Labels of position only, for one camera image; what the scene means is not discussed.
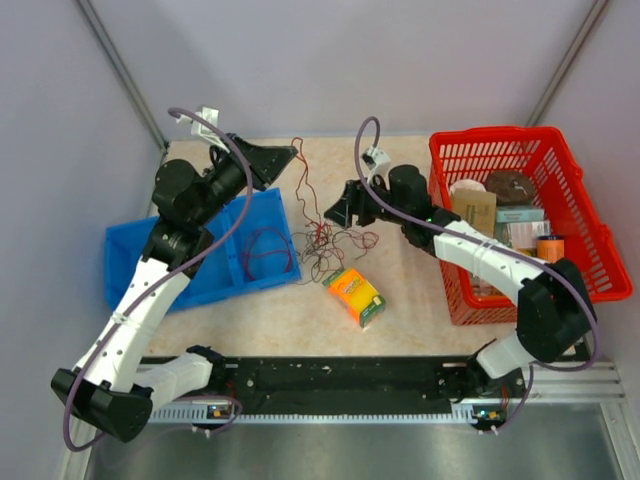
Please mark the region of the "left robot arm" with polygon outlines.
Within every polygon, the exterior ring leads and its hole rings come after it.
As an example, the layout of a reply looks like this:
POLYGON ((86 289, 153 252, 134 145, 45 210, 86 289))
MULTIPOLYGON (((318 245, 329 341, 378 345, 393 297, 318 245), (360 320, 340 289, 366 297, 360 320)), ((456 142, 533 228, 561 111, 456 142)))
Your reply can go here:
POLYGON ((129 442, 151 414, 199 390, 216 396, 226 387, 223 358, 195 345, 181 356, 146 372, 138 367, 166 313, 196 277, 207 255, 236 231, 220 237, 207 228, 240 193, 245 193, 236 225, 247 216, 255 190, 264 191, 296 157, 292 145, 258 146, 235 134, 226 147, 212 147, 212 166, 199 173, 184 159, 163 164, 155 174, 152 201, 158 218, 142 249, 126 292, 87 353, 71 369, 51 380, 64 403, 63 437, 73 452, 70 421, 95 427, 101 436, 129 442))

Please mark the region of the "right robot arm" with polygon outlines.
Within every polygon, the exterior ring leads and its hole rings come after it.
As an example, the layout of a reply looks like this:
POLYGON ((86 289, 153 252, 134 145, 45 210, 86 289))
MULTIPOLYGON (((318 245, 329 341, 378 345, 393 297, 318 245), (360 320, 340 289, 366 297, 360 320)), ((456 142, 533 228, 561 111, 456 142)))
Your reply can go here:
POLYGON ((343 228, 377 220, 395 223, 411 245, 468 271, 515 305, 514 332, 482 348, 466 372, 469 388, 478 395, 492 394, 517 368, 554 363, 596 324, 573 262, 548 263, 479 233, 432 202, 426 178, 413 165, 394 167, 386 178, 347 181, 324 217, 343 228))

